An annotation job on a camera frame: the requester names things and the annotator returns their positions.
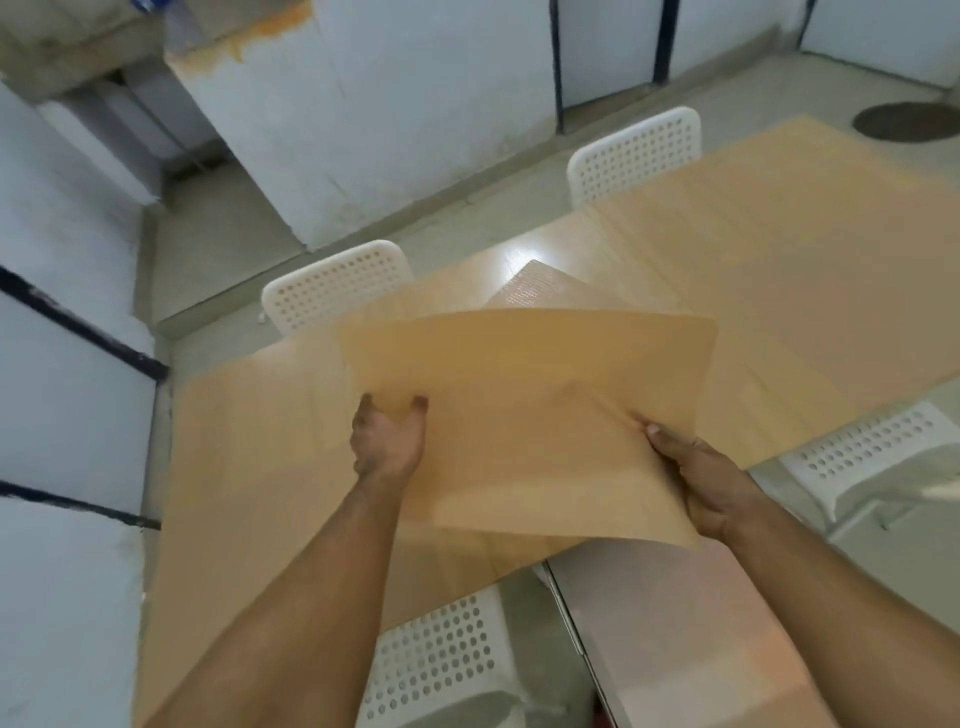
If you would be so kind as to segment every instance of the chair backrest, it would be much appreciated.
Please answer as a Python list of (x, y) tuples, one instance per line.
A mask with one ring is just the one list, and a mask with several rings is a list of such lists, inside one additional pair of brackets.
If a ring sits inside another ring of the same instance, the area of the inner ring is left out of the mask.
[(380, 635), (357, 727), (406, 725), (489, 692), (526, 696), (495, 586)]
[(373, 240), (271, 281), (260, 300), (270, 320), (288, 336), (304, 324), (340, 316), (413, 279), (397, 245)]
[(960, 445), (960, 427), (928, 401), (874, 415), (780, 456), (831, 521), (853, 486), (929, 450)]
[(676, 107), (578, 149), (566, 166), (580, 207), (700, 158), (700, 115)]

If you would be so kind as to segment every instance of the forearm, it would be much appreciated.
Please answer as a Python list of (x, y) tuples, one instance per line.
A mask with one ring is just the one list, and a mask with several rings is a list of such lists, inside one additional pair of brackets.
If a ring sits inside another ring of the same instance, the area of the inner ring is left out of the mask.
[(728, 545), (844, 728), (960, 724), (960, 637), (771, 500)]
[(362, 478), (150, 721), (352, 727), (379, 632), (405, 482)]

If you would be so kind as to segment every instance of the orange stain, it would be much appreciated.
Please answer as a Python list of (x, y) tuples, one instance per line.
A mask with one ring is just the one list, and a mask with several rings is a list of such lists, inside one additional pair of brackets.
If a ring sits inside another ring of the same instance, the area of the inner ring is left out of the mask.
[(212, 45), (191, 51), (184, 56), (167, 54), (167, 63), (180, 75), (194, 76), (209, 74), (224, 58), (232, 58), (238, 63), (244, 60), (244, 51), (252, 44), (262, 40), (279, 37), (296, 30), (303, 23), (313, 19), (313, 2), (292, 5), (284, 11), (259, 20), (250, 28), (231, 33), (215, 41)]

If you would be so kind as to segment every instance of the white wall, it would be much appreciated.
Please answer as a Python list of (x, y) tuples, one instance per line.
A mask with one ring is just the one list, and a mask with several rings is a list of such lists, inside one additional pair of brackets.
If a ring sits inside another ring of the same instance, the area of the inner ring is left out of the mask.
[(0, 480), (139, 513), (156, 383), (4, 293), (0, 342)]
[(547, 0), (317, 0), (277, 25), (168, 61), (309, 248), (555, 130)]
[(139, 529), (0, 498), (0, 725), (127, 728)]
[(951, 88), (960, 76), (960, 4), (820, 0), (804, 49)]
[(130, 347), (141, 206), (0, 85), (0, 264)]
[(804, 8), (805, 0), (683, 0), (670, 77), (677, 78), (771, 28), (799, 29)]
[(654, 80), (663, 0), (560, 0), (564, 108)]

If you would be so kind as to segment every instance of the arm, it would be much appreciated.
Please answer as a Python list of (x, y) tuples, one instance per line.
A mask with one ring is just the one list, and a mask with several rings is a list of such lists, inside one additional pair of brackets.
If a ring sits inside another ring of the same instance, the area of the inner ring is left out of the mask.
[(690, 518), (726, 544), (844, 728), (960, 725), (960, 636), (881, 586), (706, 443), (641, 420)]
[(364, 395), (350, 445), (357, 483), (290, 565), (217, 638), (147, 728), (352, 728), (380, 628), (426, 400), (395, 424)]

